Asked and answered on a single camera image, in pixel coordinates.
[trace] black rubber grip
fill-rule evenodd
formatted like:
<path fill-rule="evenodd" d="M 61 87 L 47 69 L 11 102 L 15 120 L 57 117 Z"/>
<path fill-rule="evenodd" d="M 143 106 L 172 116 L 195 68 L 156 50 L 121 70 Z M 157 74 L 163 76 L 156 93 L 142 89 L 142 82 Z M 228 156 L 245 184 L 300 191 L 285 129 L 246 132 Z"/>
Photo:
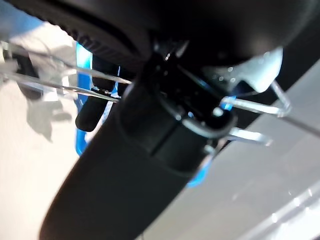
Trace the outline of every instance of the black rubber grip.
<path fill-rule="evenodd" d="M 133 86 L 65 180 L 39 239 L 134 240 L 193 177 L 206 142 Z"/>
<path fill-rule="evenodd" d="M 108 100 L 89 96 L 75 119 L 76 127 L 85 132 L 92 132 L 104 114 L 107 103 Z"/>

